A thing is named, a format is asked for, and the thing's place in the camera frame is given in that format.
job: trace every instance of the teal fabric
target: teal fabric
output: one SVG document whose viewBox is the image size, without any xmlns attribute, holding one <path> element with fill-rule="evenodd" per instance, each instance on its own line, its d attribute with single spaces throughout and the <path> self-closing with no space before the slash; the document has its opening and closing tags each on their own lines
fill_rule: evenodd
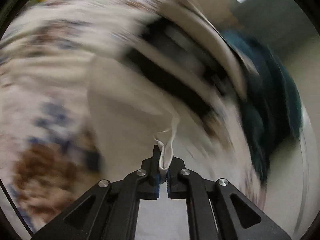
<svg viewBox="0 0 320 240">
<path fill-rule="evenodd" d="M 267 46 L 236 31 L 222 35 L 230 46 L 252 60 L 259 73 L 244 69 L 248 97 L 240 101 L 240 111 L 253 166 L 265 183 L 271 152 L 287 136 L 299 137 L 300 96 L 289 72 Z"/>
</svg>

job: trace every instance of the brown pattern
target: brown pattern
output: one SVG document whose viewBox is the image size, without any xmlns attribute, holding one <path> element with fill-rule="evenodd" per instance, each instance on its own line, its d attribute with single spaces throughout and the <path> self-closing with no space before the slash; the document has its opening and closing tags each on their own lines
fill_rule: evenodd
<svg viewBox="0 0 320 240">
<path fill-rule="evenodd" d="M 51 147 L 33 144 L 14 170 L 18 203 L 29 215 L 48 223 L 75 200 L 76 167 Z"/>
<path fill-rule="evenodd" d="M 124 4 L 128 5 L 128 6 L 132 7 L 132 8 L 146 10 L 146 11 L 149 11 L 149 12 L 155 12 L 156 11 L 157 6 L 156 6 L 155 3 L 148 2 L 147 0 L 145 0 L 144 2 L 145 3 L 138 2 L 138 1 L 126 0 L 124 2 Z"/>
<path fill-rule="evenodd" d="M 42 4 L 42 5 L 43 5 L 43 6 L 47 6 L 47 7 L 54 7 L 54 6 L 68 5 L 68 4 L 70 4 L 70 2 L 68 2 L 68 1 L 55 0 L 55 1 L 46 2 L 46 3 Z"/>
<path fill-rule="evenodd" d="M 25 44 L 20 57 L 40 57 L 45 56 L 50 50 L 50 46 L 58 49 L 75 49 L 77 44 L 72 37 L 77 37 L 82 32 L 78 26 L 87 25 L 87 22 L 72 22 L 67 20 L 52 20 L 39 28 Z"/>
</svg>

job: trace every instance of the white wall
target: white wall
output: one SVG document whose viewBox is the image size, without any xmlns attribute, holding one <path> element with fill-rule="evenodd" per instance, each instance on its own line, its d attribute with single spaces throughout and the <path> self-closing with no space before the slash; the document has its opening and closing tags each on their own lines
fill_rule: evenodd
<svg viewBox="0 0 320 240">
<path fill-rule="evenodd" d="M 320 145 L 320 37 L 315 35 L 284 60 L 292 75 Z"/>
</svg>

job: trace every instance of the black strap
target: black strap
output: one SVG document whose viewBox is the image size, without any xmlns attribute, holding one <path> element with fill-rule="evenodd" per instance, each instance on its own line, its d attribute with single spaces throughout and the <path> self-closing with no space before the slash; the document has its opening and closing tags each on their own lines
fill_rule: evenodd
<svg viewBox="0 0 320 240">
<path fill-rule="evenodd" d="M 201 119 L 212 110 L 212 107 L 210 107 L 195 91 L 136 49 L 132 49 L 126 56 L 137 65 L 148 80 L 182 100 Z"/>
</svg>

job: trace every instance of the bolt head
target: bolt head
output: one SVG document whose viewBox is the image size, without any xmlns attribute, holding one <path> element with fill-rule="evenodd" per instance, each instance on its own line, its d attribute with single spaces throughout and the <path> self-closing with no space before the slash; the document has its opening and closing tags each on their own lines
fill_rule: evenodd
<svg viewBox="0 0 320 240">
<path fill-rule="evenodd" d="M 147 174 L 147 172 L 143 169 L 137 170 L 137 175 L 138 176 L 145 176 Z"/>
<path fill-rule="evenodd" d="M 226 185 L 228 185 L 229 181 L 227 181 L 226 179 L 219 179 L 219 180 L 218 180 L 218 183 L 219 183 L 221 186 L 226 186 Z"/>
<path fill-rule="evenodd" d="M 181 173 L 181 175 L 189 175 L 190 174 L 190 170 L 188 170 L 188 169 L 182 169 L 181 171 L 180 171 L 180 173 Z"/>
<path fill-rule="evenodd" d="M 98 185 L 99 185 L 99 187 L 107 187 L 109 185 L 109 181 L 107 181 L 105 179 L 100 180 Z"/>
</svg>

